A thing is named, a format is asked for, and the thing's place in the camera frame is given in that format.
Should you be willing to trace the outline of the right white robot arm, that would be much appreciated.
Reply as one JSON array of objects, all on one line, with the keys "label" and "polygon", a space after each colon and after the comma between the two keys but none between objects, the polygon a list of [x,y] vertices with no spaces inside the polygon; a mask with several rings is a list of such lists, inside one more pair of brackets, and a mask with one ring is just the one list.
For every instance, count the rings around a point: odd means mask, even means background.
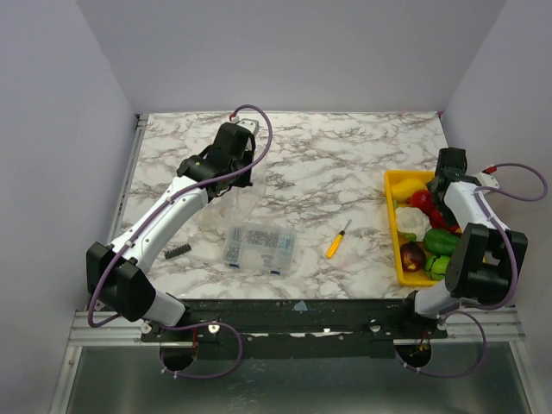
[{"label": "right white robot arm", "polygon": [[511,230],[485,199],[487,192],[500,191],[499,182],[489,172],[467,174],[465,150],[439,151],[428,189],[445,221],[456,223],[461,236],[444,280],[415,292],[413,308],[398,314],[398,331],[409,338],[428,328],[428,318],[461,308],[495,311],[508,304],[528,246],[526,235]]}]

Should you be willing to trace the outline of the large green pepper toy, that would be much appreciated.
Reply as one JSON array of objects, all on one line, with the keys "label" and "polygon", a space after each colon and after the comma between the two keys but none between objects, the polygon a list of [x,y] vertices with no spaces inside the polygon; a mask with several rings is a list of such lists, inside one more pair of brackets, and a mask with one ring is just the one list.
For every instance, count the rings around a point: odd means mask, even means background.
[{"label": "large green pepper toy", "polygon": [[425,249],[432,254],[451,256],[456,250],[460,238],[442,229],[430,229],[424,237]]}]

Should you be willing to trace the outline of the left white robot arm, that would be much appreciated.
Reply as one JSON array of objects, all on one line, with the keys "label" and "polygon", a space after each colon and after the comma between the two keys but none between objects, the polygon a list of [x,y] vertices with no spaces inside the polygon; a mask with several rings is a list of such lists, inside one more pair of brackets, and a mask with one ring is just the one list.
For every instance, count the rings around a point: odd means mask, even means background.
[{"label": "left white robot arm", "polygon": [[258,131],[258,122],[251,119],[224,123],[212,144],[181,162],[163,196],[137,223],[108,245],[96,242],[88,249],[91,310],[102,302],[130,322],[160,323],[174,341],[190,334],[184,303],[154,288],[147,274],[186,221],[232,188],[251,186]]}]

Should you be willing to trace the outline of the clear zip top bag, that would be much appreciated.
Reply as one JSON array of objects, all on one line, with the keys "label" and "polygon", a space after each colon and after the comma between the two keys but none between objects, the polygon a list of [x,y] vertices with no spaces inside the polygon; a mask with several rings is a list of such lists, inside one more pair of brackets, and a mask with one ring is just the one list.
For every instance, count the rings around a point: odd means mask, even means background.
[{"label": "clear zip top bag", "polygon": [[214,212],[217,224],[243,222],[263,199],[267,185],[267,164],[261,162],[251,171],[252,185],[247,188],[234,188],[219,198]]}]

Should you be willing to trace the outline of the red bell pepper toy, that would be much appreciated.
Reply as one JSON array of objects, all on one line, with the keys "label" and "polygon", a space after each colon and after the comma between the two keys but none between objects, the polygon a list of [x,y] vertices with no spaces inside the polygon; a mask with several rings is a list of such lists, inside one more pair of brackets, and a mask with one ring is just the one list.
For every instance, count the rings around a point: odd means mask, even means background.
[{"label": "red bell pepper toy", "polygon": [[437,209],[433,208],[428,214],[430,225],[433,229],[441,229],[448,231],[450,233],[456,233],[460,230],[458,225],[449,225],[445,221],[442,213]]}]

